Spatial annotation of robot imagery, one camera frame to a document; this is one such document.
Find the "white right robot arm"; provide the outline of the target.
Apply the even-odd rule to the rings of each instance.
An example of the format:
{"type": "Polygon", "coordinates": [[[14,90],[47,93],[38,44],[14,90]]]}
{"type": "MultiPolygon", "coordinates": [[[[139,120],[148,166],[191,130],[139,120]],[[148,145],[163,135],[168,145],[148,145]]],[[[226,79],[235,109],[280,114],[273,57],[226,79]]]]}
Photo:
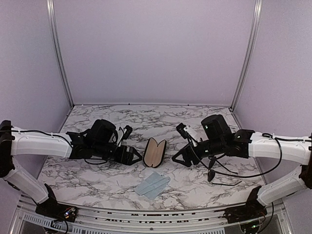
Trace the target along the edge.
{"type": "Polygon", "coordinates": [[[275,158],[299,163],[282,178],[253,189],[242,206],[242,215],[252,218],[270,203],[297,191],[312,187],[312,138],[280,137],[254,130],[240,129],[233,133],[222,115],[211,115],[201,125],[207,140],[196,137],[196,132],[183,123],[176,130],[188,141],[172,160],[186,167],[197,165],[205,157],[216,160],[216,155],[241,158],[275,158]]]}

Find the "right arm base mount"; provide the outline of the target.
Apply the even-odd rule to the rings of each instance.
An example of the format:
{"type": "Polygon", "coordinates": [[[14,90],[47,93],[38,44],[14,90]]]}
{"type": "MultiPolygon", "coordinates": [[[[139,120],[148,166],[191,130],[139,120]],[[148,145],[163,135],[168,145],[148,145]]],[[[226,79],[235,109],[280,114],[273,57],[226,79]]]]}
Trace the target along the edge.
{"type": "Polygon", "coordinates": [[[229,224],[262,217],[268,213],[265,206],[257,200],[257,193],[260,188],[261,186],[252,189],[244,205],[230,207],[224,210],[223,217],[227,219],[229,224]]]}

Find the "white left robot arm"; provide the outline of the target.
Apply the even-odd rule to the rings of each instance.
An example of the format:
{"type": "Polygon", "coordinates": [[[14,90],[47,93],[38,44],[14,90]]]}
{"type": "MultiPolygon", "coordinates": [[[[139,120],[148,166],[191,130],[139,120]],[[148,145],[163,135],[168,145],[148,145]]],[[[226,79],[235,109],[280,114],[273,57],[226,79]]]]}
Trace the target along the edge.
{"type": "Polygon", "coordinates": [[[54,156],[64,159],[91,159],[131,166],[142,160],[139,152],[123,145],[132,133],[132,127],[117,128],[113,123],[97,119],[91,128],[77,133],[46,133],[14,127],[11,121],[0,124],[0,176],[10,185],[29,195],[51,217],[60,215],[50,187],[43,185],[14,159],[18,155],[54,156]]]}

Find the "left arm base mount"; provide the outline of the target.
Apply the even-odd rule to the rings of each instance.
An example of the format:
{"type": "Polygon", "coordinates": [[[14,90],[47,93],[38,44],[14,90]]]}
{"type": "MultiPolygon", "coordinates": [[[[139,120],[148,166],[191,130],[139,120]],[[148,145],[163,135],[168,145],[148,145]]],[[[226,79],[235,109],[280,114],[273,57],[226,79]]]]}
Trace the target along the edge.
{"type": "Polygon", "coordinates": [[[55,218],[57,220],[74,222],[77,217],[78,208],[58,203],[52,188],[47,184],[44,184],[44,186],[48,192],[48,199],[42,203],[35,202],[37,206],[36,213],[55,218]]]}

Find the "black glasses case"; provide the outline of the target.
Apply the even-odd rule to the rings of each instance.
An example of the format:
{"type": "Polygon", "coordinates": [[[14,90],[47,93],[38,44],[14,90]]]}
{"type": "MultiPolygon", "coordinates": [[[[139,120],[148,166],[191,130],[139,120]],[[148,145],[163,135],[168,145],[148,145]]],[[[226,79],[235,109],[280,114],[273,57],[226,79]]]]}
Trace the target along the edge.
{"type": "Polygon", "coordinates": [[[143,155],[143,163],[147,167],[157,168],[159,167],[165,156],[167,141],[164,139],[161,142],[151,137],[149,138],[143,155]]]}

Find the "light blue cloth front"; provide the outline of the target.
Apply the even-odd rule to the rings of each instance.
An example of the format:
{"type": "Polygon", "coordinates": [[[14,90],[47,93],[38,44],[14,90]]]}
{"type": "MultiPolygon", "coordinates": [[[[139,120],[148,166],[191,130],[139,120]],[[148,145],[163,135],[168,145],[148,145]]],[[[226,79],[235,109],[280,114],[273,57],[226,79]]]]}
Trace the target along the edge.
{"type": "Polygon", "coordinates": [[[154,200],[166,188],[170,180],[168,176],[153,172],[149,177],[138,184],[134,191],[137,195],[143,195],[150,200],[154,200]]]}

